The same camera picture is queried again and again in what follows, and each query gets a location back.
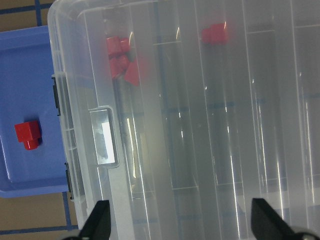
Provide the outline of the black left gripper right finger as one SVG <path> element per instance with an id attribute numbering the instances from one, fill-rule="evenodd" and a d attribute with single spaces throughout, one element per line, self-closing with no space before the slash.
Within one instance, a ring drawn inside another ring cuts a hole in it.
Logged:
<path id="1" fill-rule="evenodd" d="M 300 239 L 264 198 L 251 201 L 251 231 L 257 240 Z"/>

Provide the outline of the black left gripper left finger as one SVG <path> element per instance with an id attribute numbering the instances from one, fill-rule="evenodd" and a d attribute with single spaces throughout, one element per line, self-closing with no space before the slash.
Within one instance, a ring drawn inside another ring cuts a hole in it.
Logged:
<path id="1" fill-rule="evenodd" d="M 111 236 L 111 210 L 108 200 L 99 200 L 77 238 L 80 240 L 108 240 Z"/>

